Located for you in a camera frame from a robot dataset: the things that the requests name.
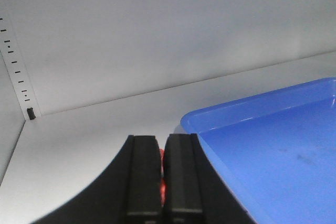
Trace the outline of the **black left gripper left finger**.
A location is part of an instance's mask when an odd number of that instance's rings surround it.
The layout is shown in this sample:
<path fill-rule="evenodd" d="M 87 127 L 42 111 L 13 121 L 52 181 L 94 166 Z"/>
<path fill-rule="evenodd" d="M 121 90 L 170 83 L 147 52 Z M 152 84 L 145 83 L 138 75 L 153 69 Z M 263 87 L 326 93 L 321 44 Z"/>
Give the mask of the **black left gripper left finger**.
<path fill-rule="evenodd" d="M 35 223 L 161 223 L 160 182 L 157 140 L 130 135 L 89 186 Z"/>

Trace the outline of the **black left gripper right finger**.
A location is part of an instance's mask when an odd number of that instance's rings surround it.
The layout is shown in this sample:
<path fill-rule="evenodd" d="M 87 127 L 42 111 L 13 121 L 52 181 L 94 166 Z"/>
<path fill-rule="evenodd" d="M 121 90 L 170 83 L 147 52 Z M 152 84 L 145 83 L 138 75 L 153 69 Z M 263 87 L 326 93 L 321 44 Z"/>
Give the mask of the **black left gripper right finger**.
<path fill-rule="evenodd" d="M 254 223 L 207 159 L 196 134 L 169 135 L 164 223 Z"/>

